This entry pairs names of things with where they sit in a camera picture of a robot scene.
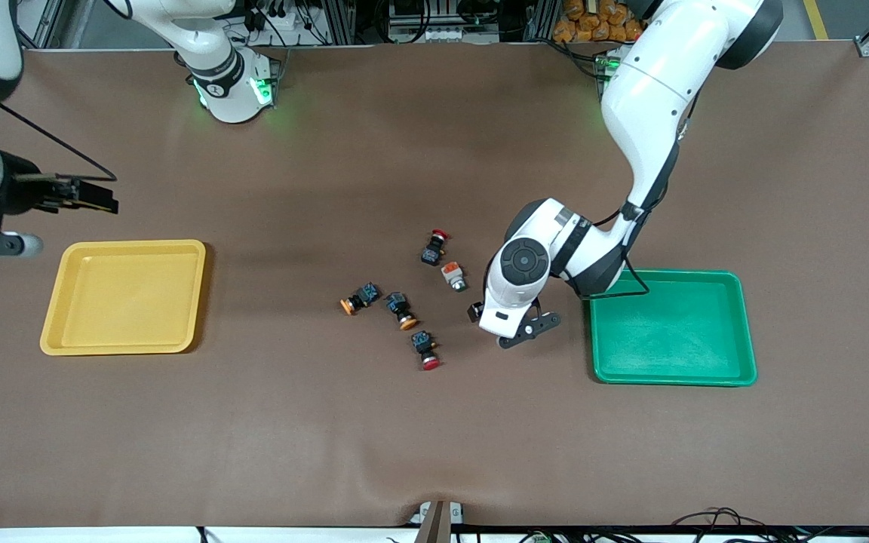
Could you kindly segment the yellow push button switch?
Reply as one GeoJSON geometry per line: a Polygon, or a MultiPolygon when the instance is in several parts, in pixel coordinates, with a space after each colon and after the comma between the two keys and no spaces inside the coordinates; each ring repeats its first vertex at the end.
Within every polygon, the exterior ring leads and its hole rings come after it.
{"type": "Polygon", "coordinates": [[[348,298],[341,299],[340,306],[346,314],[352,316],[359,310],[370,307],[380,298],[382,298],[382,291],[372,282],[367,282],[356,289],[348,298]]]}
{"type": "Polygon", "coordinates": [[[394,315],[400,330],[413,329],[418,324],[407,297],[402,292],[392,292],[384,298],[385,307],[394,315]]]}

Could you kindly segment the yellow plastic tray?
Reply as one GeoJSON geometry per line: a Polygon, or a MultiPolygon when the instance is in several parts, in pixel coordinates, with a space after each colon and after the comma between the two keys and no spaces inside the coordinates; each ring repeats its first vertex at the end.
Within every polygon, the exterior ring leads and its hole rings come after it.
{"type": "Polygon", "coordinates": [[[69,245],[39,337],[42,353],[176,354],[196,337],[206,244],[186,240],[69,245]]]}

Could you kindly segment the green plastic tray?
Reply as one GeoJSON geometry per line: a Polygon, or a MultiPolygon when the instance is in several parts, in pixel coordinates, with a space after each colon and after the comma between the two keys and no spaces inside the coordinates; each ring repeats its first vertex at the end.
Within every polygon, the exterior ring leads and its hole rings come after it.
{"type": "Polygon", "coordinates": [[[625,271],[589,303],[592,367],[604,384],[738,386],[758,378],[737,275],[625,271]]]}

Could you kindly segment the brown table cover mat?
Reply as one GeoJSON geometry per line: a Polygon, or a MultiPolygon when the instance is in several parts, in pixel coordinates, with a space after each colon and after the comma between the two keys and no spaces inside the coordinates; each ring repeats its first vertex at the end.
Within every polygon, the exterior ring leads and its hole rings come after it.
{"type": "Polygon", "coordinates": [[[510,350],[419,254],[473,285],[529,201],[592,220],[631,172],[593,82],[542,44],[294,51],[275,110],[215,121],[167,51],[29,51],[10,107],[106,165],[118,214],[33,212],[0,259],[0,526],[394,525],[429,499],[470,523],[869,525],[869,59],[776,42],[707,80],[638,267],[744,285],[748,388],[594,379],[582,305],[510,350]],[[63,251],[200,241],[176,354],[39,348],[63,251]],[[340,300],[382,291],[348,315],[340,300]],[[384,298],[418,324],[400,330],[384,298]],[[441,367],[422,370],[427,330],[441,367]]]}

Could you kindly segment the orange packaged items pile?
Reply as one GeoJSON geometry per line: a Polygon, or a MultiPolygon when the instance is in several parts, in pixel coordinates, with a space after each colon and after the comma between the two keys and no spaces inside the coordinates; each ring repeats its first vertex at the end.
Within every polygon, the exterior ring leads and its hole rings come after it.
{"type": "Polygon", "coordinates": [[[627,0],[561,0],[551,40],[555,42],[633,42],[648,23],[627,0]]]}

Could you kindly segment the red push button switch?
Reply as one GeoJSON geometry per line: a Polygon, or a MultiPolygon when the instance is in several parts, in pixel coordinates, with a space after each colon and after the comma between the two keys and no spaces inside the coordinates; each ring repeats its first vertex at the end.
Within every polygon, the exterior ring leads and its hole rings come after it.
{"type": "Polygon", "coordinates": [[[420,356],[420,366],[424,371],[441,367],[441,359],[435,353],[438,344],[427,330],[420,330],[411,337],[411,343],[416,353],[420,356]]]}
{"type": "Polygon", "coordinates": [[[450,235],[444,230],[432,230],[430,237],[428,237],[428,243],[421,252],[421,261],[427,265],[431,265],[431,267],[438,267],[439,262],[441,262],[441,259],[445,254],[444,244],[449,237],[450,235]]]}

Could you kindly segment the brown post with grey clamp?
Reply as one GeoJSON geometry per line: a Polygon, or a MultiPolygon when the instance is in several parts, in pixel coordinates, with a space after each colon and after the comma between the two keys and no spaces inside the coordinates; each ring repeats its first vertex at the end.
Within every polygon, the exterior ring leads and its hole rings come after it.
{"type": "Polygon", "coordinates": [[[462,503],[430,501],[419,505],[408,525],[418,529],[413,543],[463,543],[461,534],[455,532],[463,521],[462,503]]]}

